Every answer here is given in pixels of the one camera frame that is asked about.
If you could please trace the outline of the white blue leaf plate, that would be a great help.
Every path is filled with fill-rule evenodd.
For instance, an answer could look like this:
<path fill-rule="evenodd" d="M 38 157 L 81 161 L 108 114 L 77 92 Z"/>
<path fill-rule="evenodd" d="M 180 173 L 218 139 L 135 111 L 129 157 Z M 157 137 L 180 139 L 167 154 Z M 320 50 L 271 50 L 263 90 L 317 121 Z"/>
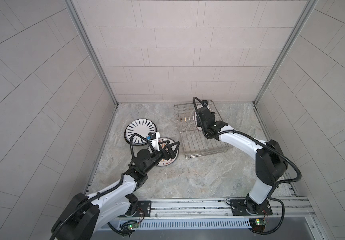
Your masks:
<path fill-rule="evenodd" d="M 149 133 L 157 131 L 157 127 L 154 122 L 149 119 L 137 119 L 132 121 L 124 131 L 124 139 L 130 144 L 130 138 L 133 134 L 139 134 L 142 137 L 148 137 Z"/>

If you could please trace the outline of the aluminium corner post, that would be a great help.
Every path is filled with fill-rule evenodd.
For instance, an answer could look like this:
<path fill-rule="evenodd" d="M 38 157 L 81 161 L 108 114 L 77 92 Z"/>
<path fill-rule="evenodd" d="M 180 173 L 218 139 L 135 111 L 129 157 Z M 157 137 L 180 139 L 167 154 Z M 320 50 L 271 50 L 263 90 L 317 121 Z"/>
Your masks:
<path fill-rule="evenodd" d="M 301 11 L 301 14 L 296 21 L 288 39 L 285 42 L 285 45 L 283 46 L 280 54 L 278 55 L 273 67 L 269 71 L 269 74 L 267 75 L 266 80 L 264 81 L 257 97 L 253 101 L 254 106 L 257 106 L 259 104 L 259 101 L 262 99 L 265 91 L 269 87 L 271 81 L 273 80 L 275 74 L 277 73 L 278 69 L 282 65 L 283 61 L 285 60 L 286 56 L 288 55 L 289 51 L 291 50 L 293 44 L 295 43 L 298 35 L 300 34 L 301 30 L 303 29 L 304 25 L 306 24 L 308 18 L 310 17 L 312 11 L 315 8 L 315 5 L 317 4 L 318 0 L 308 0 Z"/>
<path fill-rule="evenodd" d="M 117 108 L 118 101 L 117 101 L 117 99 L 116 99 L 116 97 L 112 91 L 112 88 L 109 86 L 109 82 L 107 80 L 107 77 L 106 77 L 106 75 L 103 71 L 103 68 L 99 62 L 97 54 L 96 54 L 96 52 L 95 52 L 95 50 L 94 50 L 94 48 L 90 42 L 90 39 L 87 35 L 87 32 L 86 32 L 86 30 L 82 24 L 81 18 L 79 17 L 79 15 L 76 11 L 76 8 L 74 6 L 73 1 L 65 0 L 64 4 L 65 4 L 65 8 L 67 9 L 67 11 L 71 17 L 72 22 L 74 23 L 74 26 L 75 26 L 75 28 L 76 28 L 76 30 L 77 30 L 80 38 L 81 38 L 81 41 L 82 41 L 83 45 L 85 46 L 87 53 L 90 56 L 90 59 L 92 61 L 94 68 L 96 69 L 99 77 L 103 81 L 103 84 L 105 85 L 105 88 L 107 89 L 110 98 L 112 99 L 115 107 Z"/>

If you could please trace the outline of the left green circuit board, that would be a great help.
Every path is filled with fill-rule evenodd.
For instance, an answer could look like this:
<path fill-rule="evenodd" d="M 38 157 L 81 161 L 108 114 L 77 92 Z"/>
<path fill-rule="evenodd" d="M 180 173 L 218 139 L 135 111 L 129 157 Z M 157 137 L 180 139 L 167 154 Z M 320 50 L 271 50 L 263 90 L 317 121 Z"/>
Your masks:
<path fill-rule="evenodd" d="M 128 221 L 120 225 L 120 231 L 125 236 L 132 235 L 135 230 L 139 227 L 139 222 L 137 221 Z"/>

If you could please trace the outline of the green circuit board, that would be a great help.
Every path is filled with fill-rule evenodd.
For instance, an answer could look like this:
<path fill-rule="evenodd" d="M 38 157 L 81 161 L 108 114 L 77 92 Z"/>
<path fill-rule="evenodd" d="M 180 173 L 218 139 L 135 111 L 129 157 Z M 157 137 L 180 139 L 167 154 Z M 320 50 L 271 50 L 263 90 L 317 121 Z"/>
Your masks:
<path fill-rule="evenodd" d="M 120 225 L 120 231 L 125 236 L 132 235 L 135 230 L 139 227 L 139 222 L 137 221 L 128 221 Z"/>
<path fill-rule="evenodd" d="M 265 219 L 249 219 L 251 231 L 262 233 L 265 231 L 267 221 Z"/>

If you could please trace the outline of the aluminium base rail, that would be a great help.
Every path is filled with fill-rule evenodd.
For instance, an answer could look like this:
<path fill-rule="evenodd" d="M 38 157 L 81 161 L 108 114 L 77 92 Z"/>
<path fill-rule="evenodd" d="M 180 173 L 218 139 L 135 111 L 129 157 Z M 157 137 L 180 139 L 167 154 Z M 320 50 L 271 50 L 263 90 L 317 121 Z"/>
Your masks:
<path fill-rule="evenodd" d="M 222 218 L 279 218 L 282 205 L 267 200 L 255 215 L 250 215 L 243 205 L 244 198 L 210 199 L 140 199 L 137 207 L 142 217 L 151 219 L 222 219 Z"/>

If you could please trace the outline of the white slotted vent strip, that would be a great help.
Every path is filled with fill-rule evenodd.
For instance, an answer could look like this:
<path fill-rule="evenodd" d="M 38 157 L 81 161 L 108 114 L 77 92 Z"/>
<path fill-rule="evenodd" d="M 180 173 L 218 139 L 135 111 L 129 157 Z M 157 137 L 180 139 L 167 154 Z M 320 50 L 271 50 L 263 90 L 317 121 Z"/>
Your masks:
<path fill-rule="evenodd" d="M 251 229 L 249 219 L 149 219 L 134 230 Z"/>

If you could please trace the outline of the large orange sunburst plate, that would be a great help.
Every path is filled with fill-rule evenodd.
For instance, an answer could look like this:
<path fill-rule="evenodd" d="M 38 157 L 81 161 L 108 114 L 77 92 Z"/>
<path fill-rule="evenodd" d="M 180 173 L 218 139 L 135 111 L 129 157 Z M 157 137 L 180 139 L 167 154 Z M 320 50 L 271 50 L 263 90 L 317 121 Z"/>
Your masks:
<path fill-rule="evenodd" d="M 166 143 L 162 144 L 162 142 L 165 142 L 165 141 L 169 141 L 170 144 L 174 144 L 176 142 L 173 139 L 168 138 L 168 137 L 160 137 L 158 139 L 158 142 L 159 142 L 159 145 L 160 145 L 160 147 L 159 147 L 160 149 L 163 148 L 166 145 Z M 157 167 L 166 167 L 168 165 L 171 165 L 177 159 L 178 156 L 179 156 L 179 150 L 177 150 L 177 154 L 176 154 L 176 156 L 174 158 L 168 159 L 168 160 L 162 159 L 158 163 Z"/>

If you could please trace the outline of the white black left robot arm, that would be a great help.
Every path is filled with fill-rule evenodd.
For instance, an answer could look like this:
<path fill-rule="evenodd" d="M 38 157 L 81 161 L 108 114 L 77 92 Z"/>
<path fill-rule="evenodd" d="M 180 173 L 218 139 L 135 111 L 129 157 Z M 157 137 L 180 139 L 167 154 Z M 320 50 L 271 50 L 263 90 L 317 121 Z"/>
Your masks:
<path fill-rule="evenodd" d="M 134 192 L 148 179 L 147 173 L 161 160 L 173 159 L 180 142 L 148 142 L 132 158 L 127 171 L 114 184 L 90 195 L 75 195 L 51 229 L 52 240 L 89 240 L 116 217 L 133 215 L 138 198 Z"/>

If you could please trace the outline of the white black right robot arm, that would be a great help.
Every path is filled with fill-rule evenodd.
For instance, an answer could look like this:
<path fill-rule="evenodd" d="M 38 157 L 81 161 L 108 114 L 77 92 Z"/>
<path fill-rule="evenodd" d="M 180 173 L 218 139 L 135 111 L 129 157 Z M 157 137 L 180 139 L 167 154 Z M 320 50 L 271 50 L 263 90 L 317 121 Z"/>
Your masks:
<path fill-rule="evenodd" d="M 210 111 L 204 102 L 193 100 L 197 128 L 209 140 L 227 143 L 252 157 L 255 161 L 257 179 L 247 194 L 242 207 L 249 215 L 261 212 L 263 203 L 271 197 L 279 180 L 289 167 L 289 159 L 276 141 L 259 141 L 248 134 L 235 130 L 223 121 L 216 120 L 216 113 Z"/>

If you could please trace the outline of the aluminium corner post right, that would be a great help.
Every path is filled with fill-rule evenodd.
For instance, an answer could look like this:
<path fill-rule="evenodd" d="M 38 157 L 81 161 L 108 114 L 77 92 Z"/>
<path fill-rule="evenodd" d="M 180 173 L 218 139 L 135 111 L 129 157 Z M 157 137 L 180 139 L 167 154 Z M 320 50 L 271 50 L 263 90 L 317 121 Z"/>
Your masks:
<path fill-rule="evenodd" d="M 275 74 L 277 73 L 278 69 L 282 65 L 283 61 L 285 60 L 286 56 L 288 55 L 289 51 L 291 50 L 293 44 L 295 43 L 298 35 L 300 34 L 301 30 L 303 29 L 304 25 L 306 24 L 308 18 L 310 17 L 312 11 L 315 8 L 315 5 L 317 4 L 318 0 L 308 0 L 301 11 L 301 14 L 296 21 L 288 39 L 285 42 L 285 45 L 283 46 L 280 54 L 278 55 L 273 67 L 269 71 L 269 74 L 267 75 L 266 80 L 264 81 L 257 97 L 253 101 L 254 106 L 257 106 L 259 104 L 259 101 L 262 99 L 265 91 L 269 87 L 271 81 L 273 80 Z"/>

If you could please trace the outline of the aluminium corner post left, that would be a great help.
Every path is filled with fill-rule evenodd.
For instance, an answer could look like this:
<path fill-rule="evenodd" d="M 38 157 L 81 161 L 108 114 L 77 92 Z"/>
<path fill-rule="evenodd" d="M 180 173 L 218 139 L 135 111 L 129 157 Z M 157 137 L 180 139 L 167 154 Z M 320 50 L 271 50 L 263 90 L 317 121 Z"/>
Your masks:
<path fill-rule="evenodd" d="M 103 71 L 103 68 L 99 62 L 97 54 L 96 54 L 96 52 L 95 52 L 95 50 L 94 50 L 94 48 L 90 42 L 90 39 L 87 35 L 87 32 L 86 32 L 86 30 L 82 24 L 81 18 L 79 17 L 79 15 L 76 11 L 76 8 L 74 6 L 73 1 L 65 0 L 64 4 L 65 4 L 65 8 L 67 9 L 67 11 L 71 17 L 72 22 L 74 23 L 74 26 L 75 26 L 75 28 L 76 28 L 76 30 L 77 30 L 80 38 L 81 38 L 81 41 L 82 41 L 83 45 L 85 46 L 87 53 L 90 56 L 90 59 L 92 61 L 94 68 L 96 69 L 99 77 L 103 81 L 103 84 L 105 85 L 105 88 L 107 89 L 110 98 L 112 99 L 115 107 L 117 108 L 118 101 L 117 101 L 117 99 L 116 99 L 116 97 L 112 91 L 112 88 L 109 86 L 109 82 L 107 80 L 107 77 L 106 77 L 106 75 Z"/>

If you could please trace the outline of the right green circuit board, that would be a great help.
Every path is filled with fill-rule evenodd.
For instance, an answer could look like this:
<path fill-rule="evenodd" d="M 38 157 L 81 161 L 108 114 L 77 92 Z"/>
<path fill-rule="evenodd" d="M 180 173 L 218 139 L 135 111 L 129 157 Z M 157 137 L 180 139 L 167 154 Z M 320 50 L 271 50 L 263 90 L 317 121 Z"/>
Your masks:
<path fill-rule="evenodd" d="M 251 231 L 262 233 L 265 231 L 267 221 L 265 219 L 249 219 Z"/>

